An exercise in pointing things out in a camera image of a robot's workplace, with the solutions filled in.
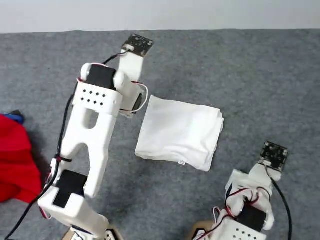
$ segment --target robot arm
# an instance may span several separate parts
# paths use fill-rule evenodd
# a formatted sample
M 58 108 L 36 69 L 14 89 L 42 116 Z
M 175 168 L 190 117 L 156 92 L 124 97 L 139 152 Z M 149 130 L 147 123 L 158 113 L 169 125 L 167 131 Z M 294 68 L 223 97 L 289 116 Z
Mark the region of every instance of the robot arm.
M 38 205 L 82 239 L 106 237 L 108 219 L 96 213 L 85 197 L 94 198 L 99 192 L 118 114 L 131 118 L 146 102 L 142 103 L 144 91 L 137 81 L 144 56 L 152 45 L 152 41 L 132 35 L 122 46 L 118 71 L 101 63 L 86 63 L 80 71 L 60 156 L 51 162 L 53 175 L 57 161 L 61 160 L 58 174 Z M 98 117 L 96 125 L 89 128 L 93 112 Z M 72 161 L 83 145 L 89 151 L 88 176 L 71 170 Z
M 225 208 L 211 230 L 194 240 L 265 240 L 275 217 L 270 203 L 273 182 L 281 178 L 288 150 L 266 142 L 259 162 L 249 174 L 233 170 L 225 186 Z

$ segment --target white cloth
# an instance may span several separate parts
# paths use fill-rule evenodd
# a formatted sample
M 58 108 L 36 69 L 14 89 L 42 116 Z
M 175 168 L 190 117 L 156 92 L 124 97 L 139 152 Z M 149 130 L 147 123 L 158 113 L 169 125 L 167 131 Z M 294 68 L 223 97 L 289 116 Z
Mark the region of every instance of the white cloth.
M 218 108 L 151 96 L 135 155 L 209 171 L 223 129 Z

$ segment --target blue object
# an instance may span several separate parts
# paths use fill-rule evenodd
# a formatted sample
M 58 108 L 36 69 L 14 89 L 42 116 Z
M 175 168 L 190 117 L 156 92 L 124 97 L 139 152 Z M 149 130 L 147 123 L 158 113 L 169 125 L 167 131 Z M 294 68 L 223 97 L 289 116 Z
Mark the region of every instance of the blue object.
M 1 115 L 17 122 L 18 124 L 24 124 L 25 122 L 25 119 L 22 115 L 14 115 L 10 113 L 2 113 Z

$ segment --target gray carpet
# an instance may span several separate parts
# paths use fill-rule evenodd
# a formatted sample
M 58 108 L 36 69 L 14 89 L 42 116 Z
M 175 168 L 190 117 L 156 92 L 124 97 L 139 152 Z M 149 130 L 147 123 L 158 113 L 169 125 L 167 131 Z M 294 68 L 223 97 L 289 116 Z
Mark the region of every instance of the gray carpet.
M 291 207 L 293 239 L 319 236 L 320 30 L 138 31 L 155 41 L 141 76 L 163 99 L 220 108 L 224 129 L 209 172 L 135 157 L 146 109 L 119 117 L 100 194 L 91 204 L 125 240 L 183 240 L 192 225 L 223 207 L 233 169 L 249 171 L 266 140 L 289 149 L 279 185 Z M 65 103 L 81 66 L 117 53 L 130 32 L 0 35 L 0 111 L 20 109 L 36 161 L 48 169 Z M 88 173 L 84 149 L 74 170 Z M 268 239 L 284 240 L 288 219 L 276 192 Z M 0 236 L 27 205 L 0 204 Z M 59 240 L 67 230 L 35 206 L 15 240 Z

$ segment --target red cloth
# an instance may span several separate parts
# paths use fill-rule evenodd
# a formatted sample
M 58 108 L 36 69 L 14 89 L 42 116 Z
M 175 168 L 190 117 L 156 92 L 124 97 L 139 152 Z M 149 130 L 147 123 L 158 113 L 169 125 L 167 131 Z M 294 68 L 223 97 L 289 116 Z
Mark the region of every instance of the red cloth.
M 0 115 L 0 202 L 15 198 L 30 203 L 41 190 L 25 128 Z

